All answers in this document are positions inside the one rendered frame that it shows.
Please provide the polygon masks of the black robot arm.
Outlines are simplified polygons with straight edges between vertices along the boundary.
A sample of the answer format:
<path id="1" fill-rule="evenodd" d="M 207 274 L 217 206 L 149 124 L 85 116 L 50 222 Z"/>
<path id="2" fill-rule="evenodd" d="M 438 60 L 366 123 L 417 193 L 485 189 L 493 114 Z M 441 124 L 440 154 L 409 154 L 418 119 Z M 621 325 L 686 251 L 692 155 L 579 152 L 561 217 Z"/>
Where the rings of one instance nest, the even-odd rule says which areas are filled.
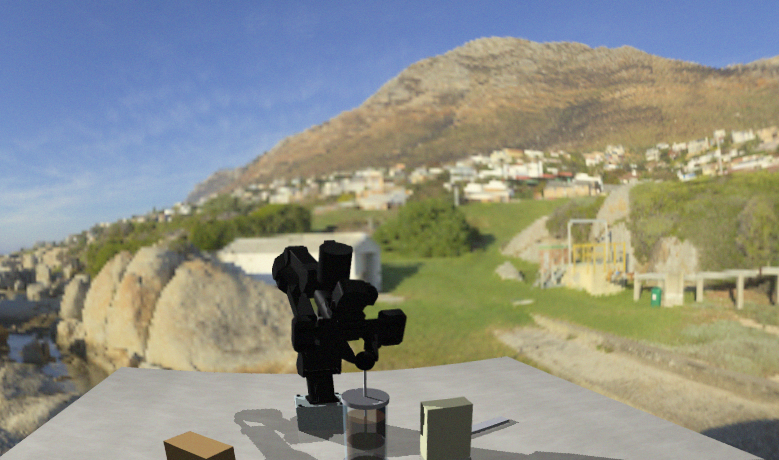
<path id="1" fill-rule="evenodd" d="M 335 240 L 325 240 L 319 246 L 318 261 L 304 246 L 285 247 L 274 259 L 272 277 L 278 289 L 289 299 L 293 315 L 315 314 L 310 298 L 314 299 L 321 317 L 321 304 L 327 300 L 327 314 L 334 320 L 337 311 L 346 313 L 363 311 L 366 305 L 374 305 L 376 287 L 360 279 L 350 279 L 353 248 Z M 340 402 L 334 394 L 333 374 L 341 374 L 342 359 L 319 350 L 320 341 L 315 337 L 316 350 L 298 352 L 296 367 L 305 378 L 309 404 Z"/>

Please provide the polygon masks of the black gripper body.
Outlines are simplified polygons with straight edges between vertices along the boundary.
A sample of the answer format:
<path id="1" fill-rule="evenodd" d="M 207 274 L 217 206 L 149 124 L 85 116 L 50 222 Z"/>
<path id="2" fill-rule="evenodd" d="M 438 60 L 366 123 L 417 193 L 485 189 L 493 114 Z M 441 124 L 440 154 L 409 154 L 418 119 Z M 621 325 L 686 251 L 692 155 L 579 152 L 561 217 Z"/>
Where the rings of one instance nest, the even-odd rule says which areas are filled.
<path id="1" fill-rule="evenodd" d="M 327 314 L 327 300 L 332 301 L 332 299 L 332 296 L 329 296 L 321 304 L 320 308 L 323 318 L 318 319 L 318 326 L 315 323 L 317 321 L 316 314 L 295 315 L 293 317 L 291 322 L 291 343 L 296 352 L 305 353 L 316 350 L 315 337 L 320 341 L 321 324 L 328 321 L 340 322 L 342 334 L 346 341 L 355 341 L 359 340 L 359 338 L 365 340 L 367 319 L 362 319 L 359 316 L 363 314 L 363 311 L 346 313 L 337 311 L 339 314 L 335 314 L 334 320 L 332 320 Z M 385 324 L 381 345 L 400 345 L 407 320 L 406 314 L 400 308 L 380 310 L 377 319 L 383 319 Z"/>

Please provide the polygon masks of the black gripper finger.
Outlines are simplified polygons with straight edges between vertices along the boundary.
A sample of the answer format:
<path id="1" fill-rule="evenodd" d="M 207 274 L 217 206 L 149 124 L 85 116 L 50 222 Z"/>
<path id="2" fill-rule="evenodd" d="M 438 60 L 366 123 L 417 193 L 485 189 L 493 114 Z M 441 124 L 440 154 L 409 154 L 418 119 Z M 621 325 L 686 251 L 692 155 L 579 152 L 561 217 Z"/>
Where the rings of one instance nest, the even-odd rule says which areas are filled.
<path id="1" fill-rule="evenodd" d="M 379 360 L 379 348 L 382 343 L 384 325 L 383 319 L 367 319 L 363 349 L 373 354 L 375 361 Z"/>
<path id="2" fill-rule="evenodd" d="M 320 332 L 319 350 L 322 354 L 327 353 L 347 362 L 356 363 L 355 354 L 342 334 L 340 322 L 323 322 Z"/>

